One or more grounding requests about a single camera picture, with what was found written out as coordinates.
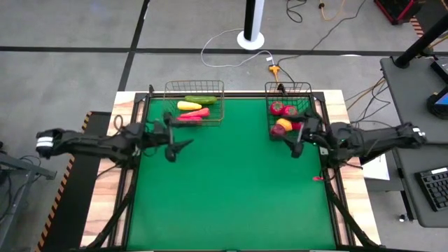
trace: concrete floor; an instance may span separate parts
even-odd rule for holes
[[[0,46],[130,47],[143,0],[3,0],[0,1]],[[352,16],[360,0],[347,1],[343,16]],[[266,1],[262,32],[265,48],[308,50],[336,21],[321,20],[318,1],[298,11],[295,24],[285,14],[284,0]],[[337,4],[328,4],[329,15]],[[201,48],[226,29],[243,25],[244,1],[152,0],[139,40],[140,48]],[[226,34],[210,46],[238,48],[236,35]],[[417,39],[412,27],[391,26],[371,1],[355,20],[342,23],[319,50],[404,50]],[[275,55],[275,60],[285,55]],[[248,55],[205,55],[209,64],[237,64]],[[34,154],[35,134],[53,127],[79,130],[88,111],[110,111],[127,54],[70,52],[0,52],[0,139],[7,151],[20,157]],[[341,89],[350,97],[378,81],[380,57],[302,56],[282,62],[295,81],[313,89]],[[227,90],[262,90],[273,81],[268,63],[259,56],[238,68],[210,68],[199,55],[136,54],[126,90],[163,90],[167,81],[218,79]],[[388,91],[380,95],[391,101]],[[367,105],[364,99],[349,111],[352,120]],[[379,108],[375,102],[370,111]],[[372,116],[398,123],[393,104]],[[363,123],[365,129],[381,125]],[[39,180],[20,218],[15,244],[34,248],[53,203],[68,157],[43,161],[60,171],[54,181]],[[372,207],[383,244],[398,249],[446,251],[448,230],[423,229],[417,222],[399,223],[403,204],[395,193],[372,193]]]

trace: green table surface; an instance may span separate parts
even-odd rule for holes
[[[150,103],[150,120],[162,103]],[[175,163],[163,146],[143,157],[127,249],[334,249],[324,184],[313,181],[318,148],[291,158],[269,140],[266,116],[264,99],[226,99],[221,126],[174,130],[194,139]]]

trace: green cucumber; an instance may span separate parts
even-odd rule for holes
[[[187,102],[194,102],[196,104],[201,105],[210,105],[218,101],[218,99],[214,96],[196,96],[196,95],[187,95],[185,97],[185,100]]]

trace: metal wire basket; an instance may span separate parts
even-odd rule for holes
[[[281,102],[284,106],[294,106],[298,113],[304,113],[312,108],[312,89],[309,83],[277,83],[268,82],[265,84],[267,131],[271,140],[277,140],[270,134],[271,128],[280,119],[280,115],[272,115],[270,106],[273,102]],[[298,131],[292,130],[286,133],[288,137],[297,137]]]
[[[177,102],[183,101],[187,95],[215,96],[217,102],[211,105],[203,105],[209,108],[210,115],[200,122],[182,122],[187,125],[219,126],[224,118],[224,82],[220,80],[174,80],[165,84],[163,96],[164,112],[171,112],[177,118],[182,113],[177,108]]]

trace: keyboard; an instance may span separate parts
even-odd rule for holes
[[[434,211],[448,209],[448,167],[415,174]]]

